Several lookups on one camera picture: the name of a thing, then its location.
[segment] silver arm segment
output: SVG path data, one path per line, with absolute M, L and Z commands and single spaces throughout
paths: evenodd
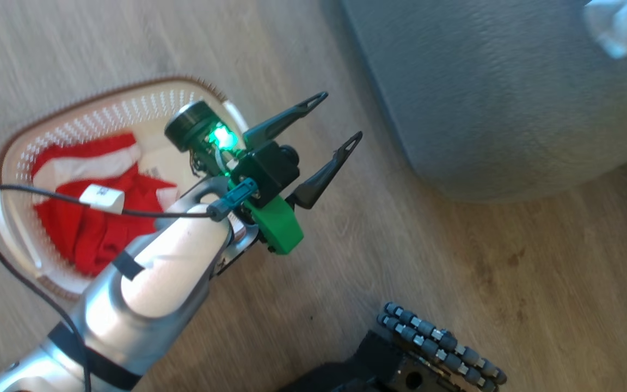
M 224 179 L 203 181 L 172 210 L 204 211 L 206 204 L 197 201 L 222 193 L 224 187 Z M 159 231 L 125 249 L 144 268 L 141 272 L 130 280 L 114 264 L 107 266 L 70 312 L 90 349 L 95 391 L 132 389 L 195 315 L 216 269 L 228 265 L 257 236 L 257 228 L 243 225 L 235 238 L 228 220 L 178 218 L 158 220 L 157 227 Z M 0 373 L 0 392 L 83 390 L 71 338 L 63 323 L 57 325 L 29 355 Z

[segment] green led light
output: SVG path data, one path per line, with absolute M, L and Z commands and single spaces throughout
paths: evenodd
M 231 150 L 238 144 L 238 137 L 220 122 L 210 134 L 210 142 L 216 144 L 220 150 Z

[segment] cable connector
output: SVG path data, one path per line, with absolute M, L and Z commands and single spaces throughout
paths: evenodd
M 82 193 L 79 201 L 89 204 L 92 209 L 121 214 L 125 207 L 125 193 L 92 183 Z
M 244 203 L 254 193 L 258 192 L 258 185 L 252 179 L 244 179 L 234 189 L 225 194 L 221 199 L 207 206 L 207 213 L 215 221 L 223 221 L 238 206 Z

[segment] red cloth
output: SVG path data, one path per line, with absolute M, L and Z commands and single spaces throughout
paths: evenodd
M 35 161 L 33 183 L 51 181 L 59 185 L 55 191 L 75 198 L 79 198 L 94 183 L 124 191 L 127 209 L 163 211 L 157 191 L 175 189 L 176 186 L 139 174 L 136 162 L 138 151 L 132 134 L 72 147 L 53 146 L 43 151 Z M 87 178 L 89 174 L 98 176 L 99 172 L 103 174 L 106 171 L 103 165 L 107 161 L 98 158 L 108 158 L 109 154 L 119 156 L 115 161 L 121 162 L 119 166 L 129 166 L 129 169 L 120 176 Z M 117 167 L 107 169 L 109 172 L 118 170 Z M 60 254 L 74 263 L 79 272 L 93 276 L 100 273 L 134 238 L 155 231 L 152 219 L 104 213 L 57 199 L 47 199 L 35 205 L 35 210 Z

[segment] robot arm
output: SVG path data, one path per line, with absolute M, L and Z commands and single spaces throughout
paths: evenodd
M 244 134 L 245 143 L 204 102 L 181 109 L 165 134 L 180 151 L 190 152 L 194 170 L 209 177 L 170 211 L 207 212 L 212 219 L 157 219 L 156 233 L 132 241 L 70 312 L 84 353 L 61 322 L 0 373 L 0 392 L 84 390 L 84 354 L 93 390 L 131 390 L 195 315 L 213 276 L 256 239 L 274 253 L 289 253 L 303 238 L 294 206 L 311 208 L 361 139 L 358 133 L 343 145 L 328 166 L 304 181 L 303 191 L 287 200 L 279 195 L 298 178 L 299 159 L 292 147 L 272 138 L 326 96 L 317 94 L 253 127 Z

